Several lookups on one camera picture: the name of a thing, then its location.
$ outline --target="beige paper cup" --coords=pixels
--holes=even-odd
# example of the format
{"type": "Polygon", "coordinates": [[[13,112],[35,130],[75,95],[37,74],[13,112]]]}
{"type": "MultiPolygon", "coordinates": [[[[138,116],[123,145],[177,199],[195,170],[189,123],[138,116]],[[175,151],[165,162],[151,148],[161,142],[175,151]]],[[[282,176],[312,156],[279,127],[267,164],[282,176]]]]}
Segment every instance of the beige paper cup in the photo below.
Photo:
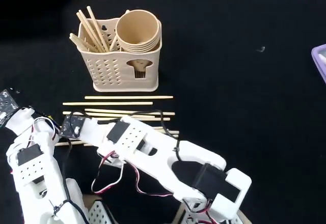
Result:
{"type": "Polygon", "coordinates": [[[146,10],[132,10],[118,20],[116,34],[125,50],[150,48],[159,41],[159,22],[155,15],[146,10]]]}

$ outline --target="red wire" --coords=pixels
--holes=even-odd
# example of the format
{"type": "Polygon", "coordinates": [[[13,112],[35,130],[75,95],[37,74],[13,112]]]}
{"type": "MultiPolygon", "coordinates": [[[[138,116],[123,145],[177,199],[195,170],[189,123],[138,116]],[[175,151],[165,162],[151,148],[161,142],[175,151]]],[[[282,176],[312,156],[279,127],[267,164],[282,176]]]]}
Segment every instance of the red wire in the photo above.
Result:
{"type": "Polygon", "coordinates": [[[196,224],[212,224],[212,223],[206,220],[200,220],[196,224]]]}

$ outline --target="purple container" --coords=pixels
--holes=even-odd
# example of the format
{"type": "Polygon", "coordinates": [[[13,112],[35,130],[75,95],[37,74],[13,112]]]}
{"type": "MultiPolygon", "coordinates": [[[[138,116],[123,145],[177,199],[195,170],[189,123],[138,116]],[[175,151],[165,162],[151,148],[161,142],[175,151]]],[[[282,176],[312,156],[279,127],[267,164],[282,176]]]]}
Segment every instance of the purple container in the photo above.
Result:
{"type": "Polygon", "coordinates": [[[326,44],[315,47],[311,51],[312,58],[326,83],[326,44]]]}

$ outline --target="wooden chopstick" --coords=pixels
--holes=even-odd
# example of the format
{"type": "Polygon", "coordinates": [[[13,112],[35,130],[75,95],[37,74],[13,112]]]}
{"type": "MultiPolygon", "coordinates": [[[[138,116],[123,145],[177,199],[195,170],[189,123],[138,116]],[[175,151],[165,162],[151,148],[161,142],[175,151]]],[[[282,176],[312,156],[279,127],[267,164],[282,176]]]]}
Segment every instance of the wooden chopstick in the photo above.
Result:
{"type": "MultiPolygon", "coordinates": [[[[109,120],[114,120],[114,119],[120,119],[120,117],[114,118],[114,117],[94,117],[96,118],[98,121],[109,121],[109,120]]],[[[134,118],[136,120],[139,121],[160,121],[161,118],[134,118]]],[[[171,118],[170,117],[165,117],[163,118],[164,121],[170,121],[171,118]]]]}
{"type": "MultiPolygon", "coordinates": [[[[71,111],[63,111],[63,115],[71,114],[71,111]]],[[[76,112],[73,113],[74,115],[83,115],[82,113],[76,112]]],[[[108,114],[108,113],[86,113],[89,116],[100,116],[100,117],[123,117],[127,116],[126,114],[108,114]]],[[[148,115],[133,115],[134,118],[154,118],[155,116],[148,116],[148,115]]]]}
{"type": "Polygon", "coordinates": [[[91,44],[85,42],[83,39],[79,38],[79,37],[76,36],[74,33],[70,33],[70,37],[69,37],[69,39],[70,39],[71,41],[73,41],[74,43],[77,42],[77,43],[82,44],[82,45],[85,46],[86,48],[89,48],[90,51],[92,51],[92,52],[98,52],[98,50],[97,50],[95,47],[93,47],[91,44]]]}
{"type": "Polygon", "coordinates": [[[85,96],[85,99],[169,99],[173,96],[85,96]]]}
{"type": "MultiPolygon", "coordinates": [[[[164,130],[164,129],[157,129],[157,130],[155,130],[155,131],[165,133],[165,130],[164,130]]],[[[170,134],[179,134],[179,131],[170,131],[170,130],[168,130],[168,132],[169,132],[170,134]]]]}
{"type": "Polygon", "coordinates": [[[153,105],[153,102],[68,102],[62,105],[153,105]]]}
{"type": "Polygon", "coordinates": [[[87,32],[87,34],[92,39],[92,41],[95,44],[96,48],[100,52],[104,52],[104,49],[101,47],[101,45],[96,40],[97,37],[96,37],[91,25],[89,24],[88,20],[86,19],[85,15],[82,13],[82,11],[80,10],[80,12],[76,13],[76,15],[77,15],[78,19],[80,20],[80,22],[82,23],[82,25],[84,26],[85,31],[87,32]]]}
{"type": "MultiPolygon", "coordinates": [[[[138,111],[133,110],[115,110],[115,109],[98,109],[98,108],[85,108],[85,111],[88,112],[100,112],[100,113],[119,113],[119,114],[132,114],[138,111]]],[[[164,116],[174,116],[174,112],[162,112],[164,116]]],[[[152,113],[144,113],[145,115],[157,115],[159,116],[159,112],[152,113]]]]}
{"type": "Polygon", "coordinates": [[[99,28],[99,26],[98,26],[98,23],[97,23],[97,20],[95,19],[95,16],[94,16],[94,14],[93,14],[93,11],[92,11],[92,9],[91,9],[90,6],[87,6],[86,8],[87,8],[88,13],[90,14],[90,17],[91,17],[91,19],[92,19],[92,21],[93,21],[93,24],[94,24],[95,30],[97,31],[97,34],[98,34],[98,36],[99,36],[99,38],[100,38],[100,40],[101,40],[101,42],[102,42],[102,44],[103,44],[104,51],[108,52],[109,49],[108,49],[108,47],[107,47],[107,44],[106,44],[105,40],[103,39],[102,31],[100,30],[100,28],[99,28]]]}

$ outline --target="black tabletop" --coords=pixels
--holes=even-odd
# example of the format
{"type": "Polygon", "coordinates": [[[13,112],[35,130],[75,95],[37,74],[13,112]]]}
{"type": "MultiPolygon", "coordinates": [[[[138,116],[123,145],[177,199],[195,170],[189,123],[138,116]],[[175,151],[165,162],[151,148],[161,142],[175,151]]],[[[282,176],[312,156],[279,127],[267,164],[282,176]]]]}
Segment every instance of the black tabletop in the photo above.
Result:
{"type": "MultiPolygon", "coordinates": [[[[146,9],[160,19],[159,88],[152,94],[175,99],[154,108],[174,110],[170,128],[252,178],[241,210],[253,223],[322,221],[326,85],[311,49],[326,43],[326,0],[0,0],[0,90],[13,88],[21,105],[60,123],[61,111],[69,109],[62,102],[99,95],[68,39],[77,33],[75,13],[87,5],[99,19],[126,9],[146,9]]],[[[14,135],[2,130],[0,139],[1,219],[22,223],[5,157],[14,135]]],[[[65,151],[56,149],[59,163],[65,151]]],[[[98,163],[95,148],[74,147],[68,175],[83,193],[90,193],[98,163]]],[[[117,171],[104,167],[100,182],[114,181],[117,171]]],[[[184,181],[193,171],[176,167],[184,181]]],[[[103,196],[116,219],[171,221],[178,203],[137,194],[134,178],[127,169],[103,196]]],[[[140,186],[163,191],[145,174],[140,186]]]]}

